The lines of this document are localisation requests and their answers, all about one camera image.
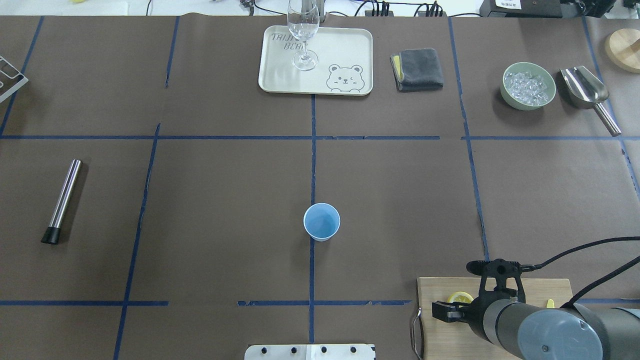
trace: bowl of ice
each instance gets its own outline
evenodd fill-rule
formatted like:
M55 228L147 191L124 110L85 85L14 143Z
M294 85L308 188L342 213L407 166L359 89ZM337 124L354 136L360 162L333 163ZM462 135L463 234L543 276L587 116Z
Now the bowl of ice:
M518 110L535 110L556 96L551 75L534 63L515 63L502 75L500 94L507 104Z

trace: scoop handle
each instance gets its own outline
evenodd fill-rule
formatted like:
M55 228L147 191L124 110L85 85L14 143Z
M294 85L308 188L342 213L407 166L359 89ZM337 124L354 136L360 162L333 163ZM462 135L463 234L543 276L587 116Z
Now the scoop handle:
M609 133L611 134L611 136L618 136L622 134L622 131L620 131L620 128L616 124L616 121L613 120L613 118L611 117L611 114L609 114L609 112L601 102L597 103L593 107L593 109L596 111L596 113L600 117L600 120L602 120L602 123L604 124L604 126L607 127L607 130L609 130Z

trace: metal scoop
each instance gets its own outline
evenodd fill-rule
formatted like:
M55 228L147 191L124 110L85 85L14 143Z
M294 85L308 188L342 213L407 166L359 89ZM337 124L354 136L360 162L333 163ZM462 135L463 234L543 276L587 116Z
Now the metal scoop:
M602 104L609 98L607 87L584 66L561 69L573 104L580 109L593 108L611 136L622 134L611 114Z

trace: yellow lemon wedge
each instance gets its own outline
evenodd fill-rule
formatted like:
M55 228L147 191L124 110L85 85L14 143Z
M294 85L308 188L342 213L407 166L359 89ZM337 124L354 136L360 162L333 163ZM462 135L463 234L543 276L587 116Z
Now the yellow lemon wedge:
M455 293L451 294L447 302L466 302L467 304L471 304L473 300L474 297L469 293L465 293L464 291L456 291Z

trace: white sticker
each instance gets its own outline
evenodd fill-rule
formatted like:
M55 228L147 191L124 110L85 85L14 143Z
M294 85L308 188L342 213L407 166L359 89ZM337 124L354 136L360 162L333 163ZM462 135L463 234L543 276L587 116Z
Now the white sticker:
M495 5L499 8L522 10L520 0L495 0Z

